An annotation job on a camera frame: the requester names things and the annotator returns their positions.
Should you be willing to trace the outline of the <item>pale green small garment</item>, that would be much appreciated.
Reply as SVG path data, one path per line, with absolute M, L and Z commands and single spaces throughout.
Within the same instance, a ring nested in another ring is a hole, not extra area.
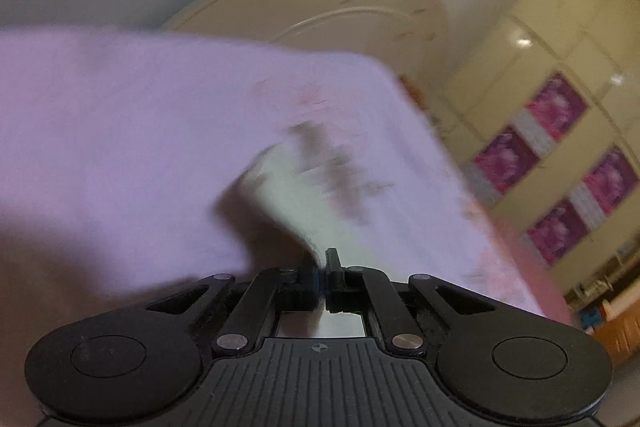
M 378 185 L 337 157 L 305 171 L 284 145 L 264 150 L 239 181 L 250 208 L 326 267 L 334 248 L 350 267 L 379 269 L 394 281 L 425 273 L 465 286 L 475 234 L 460 213 L 427 202 L 406 182 Z

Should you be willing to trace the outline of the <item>pink checked bed cover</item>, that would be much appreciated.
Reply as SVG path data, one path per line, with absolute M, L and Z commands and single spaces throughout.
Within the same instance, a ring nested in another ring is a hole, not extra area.
M 564 297 L 546 265 L 526 247 L 506 222 L 491 218 L 473 196 L 460 199 L 472 232 L 480 233 L 478 253 L 463 283 L 472 291 L 555 322 L 575 327 Z

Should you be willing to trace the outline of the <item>lower left magenta poster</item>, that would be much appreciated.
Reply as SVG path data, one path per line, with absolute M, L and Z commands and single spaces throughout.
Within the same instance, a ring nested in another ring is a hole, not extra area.
M 505 127 L 473 159 L 500 194 L 509 192 L 538 162 L 539 156 L 512 126 Z

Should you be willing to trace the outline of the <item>magenta poster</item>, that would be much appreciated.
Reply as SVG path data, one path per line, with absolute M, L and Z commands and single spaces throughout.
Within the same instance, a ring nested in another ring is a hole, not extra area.
M 562 72 L 555 72 L 526 108 L 541 128 L 559 142 L 582 117 L 588 104 Z
M 539 156 L 512 126 L 505 127 L 473 159 L 500 194 L 509 192 L 538 162 Z
M 588 232 L 575 206 L 568 199 L 562 199 L 527 230 L 527 236 L 547 265 L 554 265 Z
M 600 209 L 609 215 L 636 188 L 638 174 L 624 152 L 610 148 L 582 179 Z

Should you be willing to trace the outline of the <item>lower right magenta poster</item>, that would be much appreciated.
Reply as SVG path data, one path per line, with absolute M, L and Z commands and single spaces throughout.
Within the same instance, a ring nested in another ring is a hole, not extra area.
M 527 236 L 547 265 L 554 265 L 588 232 L 575 206 L 568 199 L 562 199 L 527 230 Z

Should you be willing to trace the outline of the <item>floral lilac bed sheet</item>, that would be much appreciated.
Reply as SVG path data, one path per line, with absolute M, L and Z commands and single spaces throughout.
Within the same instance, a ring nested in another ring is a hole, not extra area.
M 370 58 L 110 30 L 1 35 L 1 310 L 62 319 L 272 263 L 231 193 L 284 145 L 401 279 L 427 272 L 528 311 L 434 131 Z

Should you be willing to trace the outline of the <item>cream built-in wardrobe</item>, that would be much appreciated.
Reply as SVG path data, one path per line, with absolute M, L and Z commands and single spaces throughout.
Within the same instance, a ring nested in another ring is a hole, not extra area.
M 439 100 L 480 201 L 561 291 L 639 230 L 639 0 L 518 0 Z

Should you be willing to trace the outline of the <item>upper left magenta poster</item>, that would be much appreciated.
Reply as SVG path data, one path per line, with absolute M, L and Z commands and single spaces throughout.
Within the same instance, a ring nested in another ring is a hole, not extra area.
M 526 108 L 541 128 L 559 142 L 582 117 L 588 104 L 562 72 L 555 72 Z

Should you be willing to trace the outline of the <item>upper right magenta poster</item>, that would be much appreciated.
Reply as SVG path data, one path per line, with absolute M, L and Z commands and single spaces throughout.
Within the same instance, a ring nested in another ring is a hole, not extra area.
M 636 188 L 638 174 L 624 152 L 610 148 L 582 179 L 600 209 L 609 215 Z

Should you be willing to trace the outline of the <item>cream round headboard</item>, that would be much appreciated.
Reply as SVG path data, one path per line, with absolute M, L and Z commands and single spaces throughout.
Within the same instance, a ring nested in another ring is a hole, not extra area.
M 444 0 L 195 0 L 164 25 L 311 51 L 360 53 L 428 89 L 449 51 Z

